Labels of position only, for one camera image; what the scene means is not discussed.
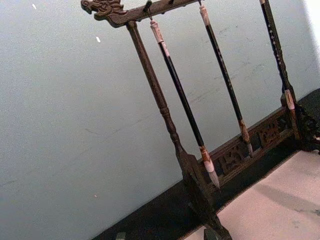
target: carved dragon head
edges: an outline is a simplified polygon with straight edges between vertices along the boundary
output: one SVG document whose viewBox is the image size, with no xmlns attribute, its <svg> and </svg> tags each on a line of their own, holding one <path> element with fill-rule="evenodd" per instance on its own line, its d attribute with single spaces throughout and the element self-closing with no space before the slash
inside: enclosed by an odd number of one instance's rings
<svg viewBox="0 0 320 240">
<path fill-rule="evenodd" d="M 110 20 L 110 15 L 123 16 L 127 14 L 120 2 L 121 0 L 82 0 L 81 7 L 88 14 L 92 14 L 92 11 L 95 11 L 94 18 L 98 21 Z"/>
</svg>

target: brush tip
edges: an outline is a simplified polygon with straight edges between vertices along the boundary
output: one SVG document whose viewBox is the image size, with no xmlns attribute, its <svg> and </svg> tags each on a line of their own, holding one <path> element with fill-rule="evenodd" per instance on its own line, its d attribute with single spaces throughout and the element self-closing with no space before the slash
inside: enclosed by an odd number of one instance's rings
<svg viewBox="0 0 320 240">
<path fill-rule="evenodd" d="M 254 156 L 254 150 L 253 150 L 253 148 L 252 148 L 252 145 L 251 145 L 251 143 L 248 143 L 248 150 L 249 150 L 249 156 L 250 156 L 250 158 L 253 158 L 253 156 Z"/>
<path fill-rule="evenodd" d="M 213 182 L 213 184 L 220 189 L 220 182 L 219 182 L 219 178 L 218 175 L 215 171 L 213 172 L 209 172 L 209 177 L 211 179 L 211 181 Z"/>
</svg>

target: decorative carving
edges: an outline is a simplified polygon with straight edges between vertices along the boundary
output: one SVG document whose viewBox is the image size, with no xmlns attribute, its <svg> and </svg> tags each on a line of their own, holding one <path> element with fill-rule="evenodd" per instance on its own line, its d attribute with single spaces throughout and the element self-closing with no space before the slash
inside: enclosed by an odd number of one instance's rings
<svg viewBox="0 0 320 240">
<path fill-rule="evenodd" d="M 88 14 L 95 11 L 94 18 L 100 20 L 110 20 L 111 15 L 126 15 L 128 11 L 124 11 L 124 6 L 120 4 L 121 0 L 93 0 L 81 1 L 81 7 Z"/>
<path fill-rule="evenodd" d="M 230 151 L 228 151 L 226 154 L 218 158 L 218 161 L 220 162 L 224 175 L 231 172 L 233 169 L 237 168 L 242 164 L 245 157 L 240 150 L 239 146 L 233 147 Z"/>
<path fill-rule="evenodd" d="M 283 132 L 284 130 L 289 129 L 288 121 L 286 120 L 285 116 L 281 116 L 276 120 L 278 124 L 279 133 Z"/>
<path fill-rule="evenodd" d="M 267 124 L 262 130 L 259 132 L 260 141 L 263 147 L 273 143 L 275 139 L 279 137 L 279 127 L 278 122 L 274 121 L 272 123 Z"/>
<path fill-rule="evenodd" d="M 317 121 L 308 115 L 305 109 L 298 105 L 296 106 L 299 130 L 302 135 L 303 141 L 320 144 L 320 132 Z"/>
</svg>

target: brush handle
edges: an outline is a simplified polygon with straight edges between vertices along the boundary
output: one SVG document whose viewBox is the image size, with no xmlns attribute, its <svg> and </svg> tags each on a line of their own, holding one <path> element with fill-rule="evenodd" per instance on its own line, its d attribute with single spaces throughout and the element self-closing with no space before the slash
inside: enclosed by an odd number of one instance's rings
<svg viewBox="0 0 320 240">
<path fill-rule="evenodd" d="M 173 80 L 173 83 L 174 83 L 174 86 L 176 88 L 176 91 L 179 95 L 179 98 L 182 102 L 182 105 L 183 105 L 183 108 L 184 108 L 184 111 L 186 113 L 186 116 L 190 122 L 190 125 L 191 125 L 191 128 L 192 128 L 192 131 L 193 131 L 193 134 L 195 136 L 195 139 L 196 139 L 196 142 L 198 144 L 199 147 L 202 147 L 204 146 L 204 141 L 202 139 L 202 136 L 200 134 L 200 131 L 199 131 L 199 128 L 197 126 L 197 123 L 196 123 L 196 120 L 194 118 L 194 115 L 192 113 L 192 110 L 190 108 L 190 105 L 189 105 L 189 102 L 187 100 L 187 97 L 186 97 L 186 94 L 185 94 L 185 91 L 181 85 L 181 82 L 180 82 L 180 79 L 178 77 L 178 74 L 177 74 L 177 71 L 175 69 L 175 66 L 171 60 L 171 57 L 170 57 L 170 53 L 168 51 L 168 48 L 167 48 L 167 45 L 164 41 L 164 38 L 163 38 L 163 35 L 161 34 L 161 31 L 159 29 L 159 26 L 158 26 L 158 23 L 155 21 L 155 20 L 152 20 L 150 22 L 150 25 L 151 25 L 151 29 L 153 31 L 153 34 L 155 36 L 155 39 L 160 47 L 160 50 L 162 52 L 162 55 L 163 55 L 163 58 L 164 58 L 164 61 L 166 63 L 166 66 L 170 72 L 170 75 L 171 75 L 171 78 Z"/>
<path fill-rule="evenodd" d="M 238 104 L 238 101 L 237 101 L 237 97 L 236 97 L 234 88 L 232 86 L 232 83 L 231 83 L 231 80 L 230 80 L 230 77 L 229 77 L 229 73 L 228 73 L 224 58 L 222 57 L 222 54 L 221 54 L 221 51 L 220 51 L 220 48 L 219 48 L 215 33 L 214 33 L 213 28 L 211 26 L 209 15 L 208 15 L 208 11 L 207 11 L 207 9 L 206 9 L 206 7 L 204 5 L 200 6 L 200 14 L 202 16 L 206 31 L 207 31 L 208 36 L 210 38 L 210 41 L 211 41 L 211 44 L 212 44 L 216 59 L 218 60 L 218 63 L 219 63 L 220 69 L 221 69 L 221 73 L 222 73 L 223 79 L 225 81 L 226 88 L 227 88 L 227 90 L 229 92 L 229 95 L 230 95 L 230 98 L 231 98 L 231 102 L 232 102 L 232 105 L 233 105 L 233 108 L 234 108 L 234 112 L 235 112 L 236 118 L 238 120 L 238 124 L 239 124 L 240 130 L 241 130 L 242 138 L 247 143 L 248 148 L 249 148 L 249 153 L 252 156 L 253 155 L 253 150 L 252 150 L 252 146 L 251 146 L 251 143 L 250 143 L 249 132 L 248 132 L 248 129 L 247 129 L 247 127 L 245 125 L 245 122 L 243 120 L 243 117 L 242 117 L 242 114 L 241 114 L 241 110 L 240 110 L 240 107 L 239 107 L 239 104 Z"/>
<path fill-rule="evenodd" d="M 215 36 L 214 31 L 212 29 L 212 26 L 211 26 L 211 23 L 210 23 L 210 20 L 209 20 L 208 11 L 207 11 L 207 9 L 206 9 L 206 7 L 204 5 L 200 6 L 200 14 L 202 16 L 206 31 L 207 31 L 208 36 L 210 38 L 210 41 L 211 41 L 211 44 L 212 44 L 216 59 L 218 60 L 218 63 L 219 63 L 220 69 L 221 69 L 221 73 L 223 75 L 223 79 L 225 81 L 227 90 L 229 92 L 229 95 L 230 95 L 230 98 L 231 98 L 231 101 L 232 101 L 232 105 L 233 105 L 236 117 L 237 117 L 237 119 L 238 119 L 238 121 L 240 123 L 240 121 L 243 119 L 243 117 L 242 117 L 242 114 L 241 114 L 241 111 L 240 111 L 240 108 L 239 108 L 237 97 L 236 97 L 234 88 L 232 86 L 232 83 L 231 83 L 231 80 L 230 80 L 230 77 L 229 77 L 229 73 L 228 73 L 225 61 L 224 61 L 224 59 L 222 57 L 222 54 L 221 54 L 221 51 L 220 51 L 216 36 Z"/>
<path fill-rule="evenodd" d="M 287 68 L 286 68 L 284 57 L 283 57 L 283 52 L 282 52 L 275 20 L 272 14 L 269 0 L 260 0 L 260 3 L 261 3 L 265 24 L 269 33 L 273 54 L 275 56 L 276 64 L 277 64 L 282 85 L 284 88 L 286 104 L 291 113 L 290 117 L 291 117 L 294 137 L 296 140 L 300 140 L 299 130 L 297 126 L 297 117 L 296 117 L 296 104 L 297 104 L 296 98 L 294 93 L 291 93 L 292 86 L 288 79 Z"/>
</svg>

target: rack foot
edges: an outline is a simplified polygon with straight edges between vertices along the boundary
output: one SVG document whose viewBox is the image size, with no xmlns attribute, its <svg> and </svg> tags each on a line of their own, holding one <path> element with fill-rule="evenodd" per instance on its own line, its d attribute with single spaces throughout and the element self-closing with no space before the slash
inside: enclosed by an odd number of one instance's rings
<svg viewBox="0 0 320 240">
<path fill-rule="evenodd" d="M 227 230 L 226 230 L 226 234 L 221 236 L 212 228 L 206 228 L 204 230 L 203 240 L 232 240 L 232 238 Z"/>
<path fill-rule="evenodd" d="M 296 107 L 298 128 L 301 135 L 301 149 L 307 152 L 320 151 L 320 132 L 318 122 L 310 116 L 303 106 Z"/>
</svg>

